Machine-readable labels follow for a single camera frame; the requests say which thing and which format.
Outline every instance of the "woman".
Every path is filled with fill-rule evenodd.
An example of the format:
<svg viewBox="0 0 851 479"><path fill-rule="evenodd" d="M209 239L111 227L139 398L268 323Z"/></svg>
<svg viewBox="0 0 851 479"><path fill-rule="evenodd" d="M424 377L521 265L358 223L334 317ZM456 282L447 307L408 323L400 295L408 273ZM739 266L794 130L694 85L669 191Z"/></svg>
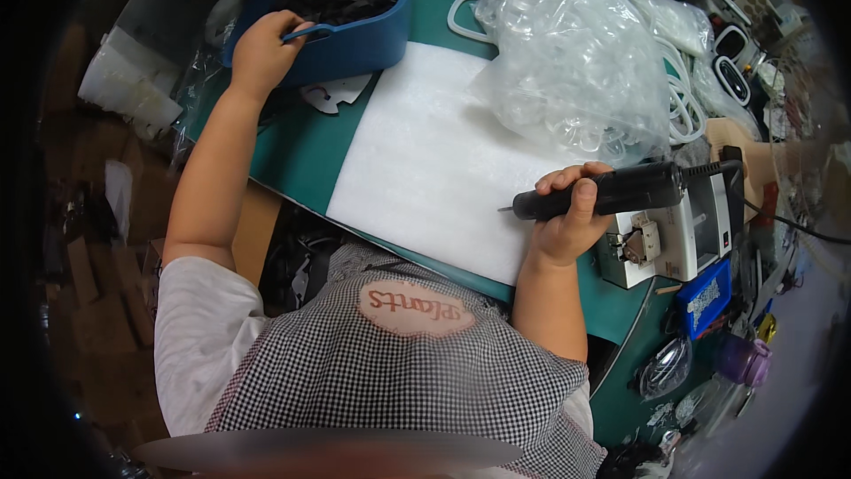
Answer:
<svg viewBox="0 0 851 479"><path fill-rule="evenodd" d="M567 167L567 215L538 222L511 324L482 294L365 243L332 257L302 309L263 316L230 247L258 116L310 27L289 11L239 40L230 87L197 142L172 205L156 317L156 387L172 436L268 427L374 427L487 436L523 449L486 476L591 477L587 340L576 259L610 219L593 213L603 164Z"/></svg>

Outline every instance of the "gingham apron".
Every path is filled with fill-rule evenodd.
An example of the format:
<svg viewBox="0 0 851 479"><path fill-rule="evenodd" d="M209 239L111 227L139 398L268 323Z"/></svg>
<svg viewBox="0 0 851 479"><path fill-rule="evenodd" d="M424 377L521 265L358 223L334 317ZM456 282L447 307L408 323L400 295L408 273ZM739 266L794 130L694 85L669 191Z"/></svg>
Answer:
<svg viewBox="0 0 851 479"><path fill-rule="evenodd" d="M400 334L372 285L427 288L463 304L451 334ZM370 304L363 293L372 293ZM424 311L426 303L420 303ZM410 300L405 300L410 308ZM459 314L447 304L435 317ZM402 311L402 306L390 310ZM581 362L520 336L482 294L363 244L332 257L328 281L296 312L270 321L242 359L206 431L360 427L453 432L515 444L503 467L529 477L593 477L606 451L563 410L587 378Z"/></svg>

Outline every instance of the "plastic lid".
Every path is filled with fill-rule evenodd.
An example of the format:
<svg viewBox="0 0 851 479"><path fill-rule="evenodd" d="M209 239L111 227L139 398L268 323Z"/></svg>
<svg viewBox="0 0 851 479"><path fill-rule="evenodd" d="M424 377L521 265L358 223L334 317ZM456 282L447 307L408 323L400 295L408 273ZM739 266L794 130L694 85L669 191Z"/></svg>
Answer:
<svg viewBox="0 0 851 479"><path fill-rule="evenodd" d="M771 349L760 339L754 339L753 346L757 355L750 360L750 366L745 372L745 385L761 386L765 383L765 378L769 376Z"/></svg>

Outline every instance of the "purple water bottle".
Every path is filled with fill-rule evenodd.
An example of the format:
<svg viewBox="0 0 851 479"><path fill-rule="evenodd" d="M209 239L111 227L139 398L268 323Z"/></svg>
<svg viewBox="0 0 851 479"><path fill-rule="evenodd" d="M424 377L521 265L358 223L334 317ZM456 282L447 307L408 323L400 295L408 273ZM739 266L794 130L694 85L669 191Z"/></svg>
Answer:
<svg viewBox="0 0 851 479"><path fill-rule="evenodd" d="M715 358L718 374L736 384L755 387L765 382L771 366L771 350L760 339L725 335Z"/></svg>

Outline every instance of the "right hand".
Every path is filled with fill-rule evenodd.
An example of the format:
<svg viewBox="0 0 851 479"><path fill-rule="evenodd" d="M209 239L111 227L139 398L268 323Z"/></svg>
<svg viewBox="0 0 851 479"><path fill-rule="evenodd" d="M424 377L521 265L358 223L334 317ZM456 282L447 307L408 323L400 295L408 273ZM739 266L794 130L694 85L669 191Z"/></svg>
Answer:
<svg viewBox="0 0 851 479"><path fill-rule="evenodd" d="M594 213L597 184L589 177L612 170L609 165L589 162L549 173L535 184L538 195L549 195L576 182L568 213L535 223L529 247L531 257L547 265L569 266L594 246L611 224L612 216Z"/></svg>
<svg viewBox="0 0 851 479"><path fill-rule="evenodd" d="M256 20L233 49L230 87L264 103L292 67L307 39L299 36L284 43L281 38L313 25L289 10L271 12Z"/></svg>

